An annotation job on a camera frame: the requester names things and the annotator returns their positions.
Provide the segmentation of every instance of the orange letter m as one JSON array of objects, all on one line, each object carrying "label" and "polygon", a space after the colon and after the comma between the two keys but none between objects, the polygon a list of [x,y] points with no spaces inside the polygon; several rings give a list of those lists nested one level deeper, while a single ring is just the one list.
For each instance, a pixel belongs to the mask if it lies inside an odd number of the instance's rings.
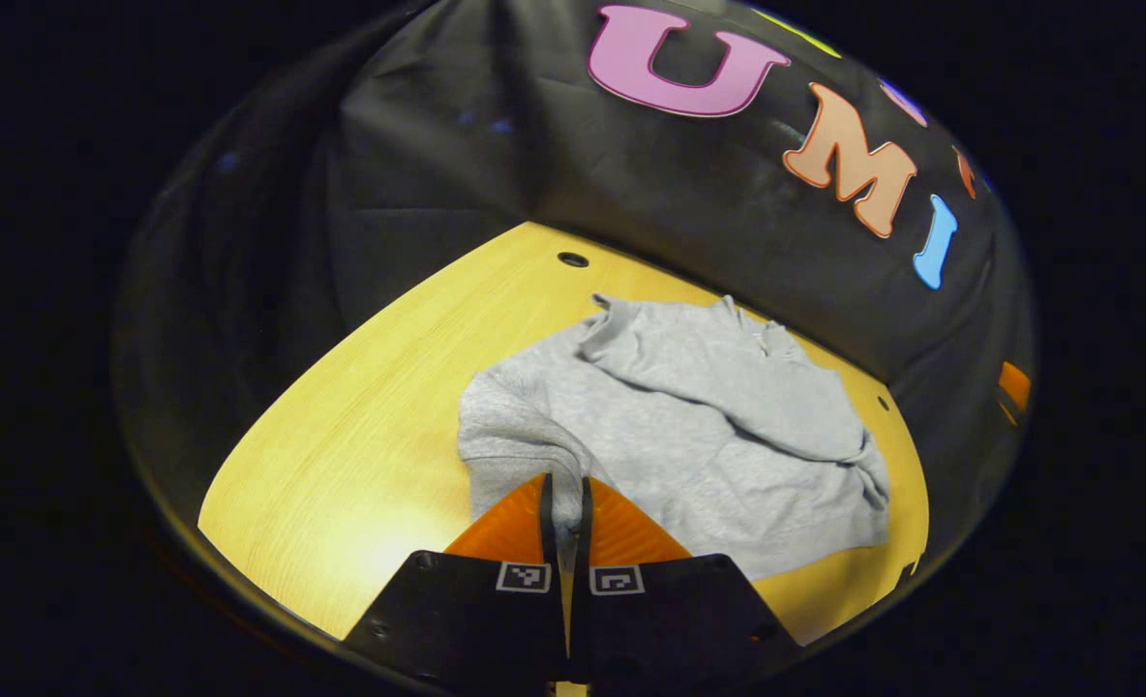
[{"label": "orange letter m", "polygon": [[801,149],[784,154],[784,166],[804,182],[824,189],[831,183],[826,167],[832,155],[838,155],[835,197],[848,202],[869,186],[870,193],[853,203],[856,219],[879,237],[892,237],[892,218],[918,166],[895,142],[884,142],[869,152],[856,108],[822,84],[810,83],[809,89],[818,99],[818,115]]}]

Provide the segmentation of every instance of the gray hoodie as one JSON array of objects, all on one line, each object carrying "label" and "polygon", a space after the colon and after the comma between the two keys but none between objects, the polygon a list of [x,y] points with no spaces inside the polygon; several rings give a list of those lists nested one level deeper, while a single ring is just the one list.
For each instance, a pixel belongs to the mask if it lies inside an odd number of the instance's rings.
[{"label": "gray hoodie", "polygon": [[834,370],[784,327],[709,308],[626,303],[489,370],[462,393],[457,451],[474,517],[554,476],[567,561],[582,476],[598,477],[693,555],[749,579],[887,541],[887,467]]}]

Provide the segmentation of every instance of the black background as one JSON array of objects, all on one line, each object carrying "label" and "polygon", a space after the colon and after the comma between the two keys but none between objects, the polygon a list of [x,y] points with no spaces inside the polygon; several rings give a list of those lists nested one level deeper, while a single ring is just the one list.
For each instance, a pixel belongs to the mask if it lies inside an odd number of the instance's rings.
[{"label": "black background", "polygon": [[[1146,3],[778,14],[970,147],[1029,244],[1043,310],[1037,414],[1000,501],[912,598],[785,689],[1146,694]],[[109,405],[109,308],[183,150],[268,71],[370,15],[0,3],[0,694],[337,692],[146,542]]]}]

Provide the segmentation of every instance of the pink letter u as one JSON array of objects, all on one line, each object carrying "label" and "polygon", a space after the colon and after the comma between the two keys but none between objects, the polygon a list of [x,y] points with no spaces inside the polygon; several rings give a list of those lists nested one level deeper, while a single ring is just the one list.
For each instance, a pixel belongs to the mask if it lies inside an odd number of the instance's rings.
[{"label": "pink letter u", "polygon": [[686,28],[676,15],[647,8],[609,5],[607,17],[590,48],[587,70],[605,89],[647,107],[688,116],[736,115],[754,101],[771,65],[790,65],[785,54],[731,32],[715,32],[728,45],[728,54],[711,83],[700,87],[670,83],[651,69],[667,32]]}]

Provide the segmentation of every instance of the table surface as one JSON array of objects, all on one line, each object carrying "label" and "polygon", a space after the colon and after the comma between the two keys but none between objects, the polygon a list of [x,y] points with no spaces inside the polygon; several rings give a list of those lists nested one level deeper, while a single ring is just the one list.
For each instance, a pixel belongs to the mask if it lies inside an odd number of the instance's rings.
[{"label": "table surface", "polygon": [[[589,265],[566,265],[559,252]],[[410,551],[444,550],[470,524],[457,457],[457,400],[470,377],[601,312],[592,292],[702,306],[720,298],[586,238],[520,225],[415,285],[290,385],[225,460],[198,530],[290,612],[344,639]],[[887,385],[790,331],[843,378],[893,487],[886,545],[754,582],[807,644],[895,588],[925,550],[928,507]]]}]

